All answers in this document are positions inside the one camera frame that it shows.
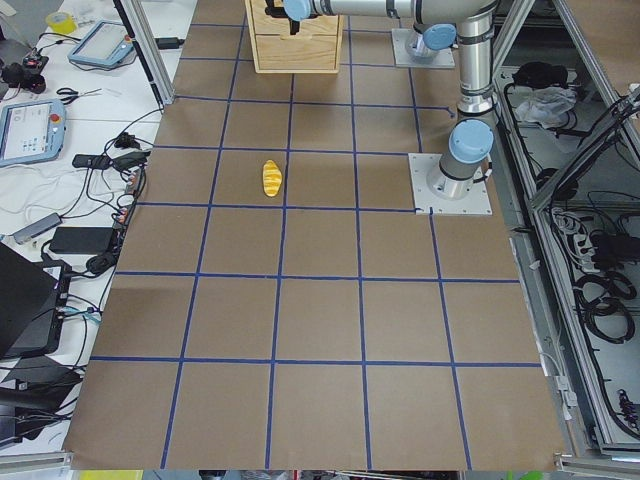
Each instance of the yellow tape roll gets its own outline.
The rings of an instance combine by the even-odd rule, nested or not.
[[[47,25],[51,27],[55,33],[68,35],[76,29],[76,22],[73,17],[66,12],[53,12],[45,18]]]

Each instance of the screen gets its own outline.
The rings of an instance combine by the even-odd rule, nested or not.
[[[4,132],[3,158],[12,160],[44,153],[50,113],[49,103],[12,108]]]
[[[119,48],[126,34],[127,30],[123,25],[105,23],[84,41],[75,54],[87,58],[106,60],[113,54],[114,50]]]

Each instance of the metal mounting plate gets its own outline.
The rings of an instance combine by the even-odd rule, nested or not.
[[[412,34],[412,30],[408,28],[394,28],[391,30],[391,38],[393,39],[393,55],[396,59],[396,67],[411,68],[438,68],[451,69],[456,64],[453,60],[453,54],[450,48],[440,50],[436,55],[429,58],[414,57],[405,48],[407,40]]]
[[[447,200],[438,197],[427,186],[427,173],[440,161],[438,153],[410,153],[411,186],[413,187],[413,205],[418,215],[491,215],[491,203],[484,182],[475,183],[466,197],[460,200]],[[481,178],[478,168],[474,178]]]

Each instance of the white cloth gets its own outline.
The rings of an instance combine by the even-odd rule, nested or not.
[[[535,122],[543,128],[559,127],[566,122],[566,112],[576,104],[576,92],[560,87],[534,90],[518,108],[515,115],[520,122]]]

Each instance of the power adapter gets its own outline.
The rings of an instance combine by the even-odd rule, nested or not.
[[[184,45],[184,39],[178,37],[156,38],[158,50],[174,50]]]
[[[151,152],[131,152],[120,155],[112,160],[113,168],[118,172],[124,172],[134,167],[141,167],[147,163],[147,157]]]

